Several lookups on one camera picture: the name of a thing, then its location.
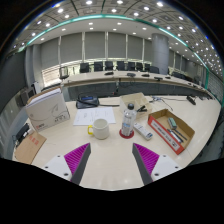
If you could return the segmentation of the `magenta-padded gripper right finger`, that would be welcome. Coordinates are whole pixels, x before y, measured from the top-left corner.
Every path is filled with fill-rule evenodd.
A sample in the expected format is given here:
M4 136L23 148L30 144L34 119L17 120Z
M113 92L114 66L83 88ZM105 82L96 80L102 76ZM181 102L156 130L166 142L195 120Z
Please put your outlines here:
M132 153L144 185L181 170L181 167L168 155L158 155L137 143L133 144Z

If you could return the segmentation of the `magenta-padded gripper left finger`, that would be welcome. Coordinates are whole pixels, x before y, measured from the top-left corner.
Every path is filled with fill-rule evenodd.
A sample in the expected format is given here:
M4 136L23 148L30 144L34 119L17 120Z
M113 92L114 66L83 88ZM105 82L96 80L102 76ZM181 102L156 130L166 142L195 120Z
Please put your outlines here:
M90 154L91 145L87 143L65 155L56 155L43 170L79 185Z

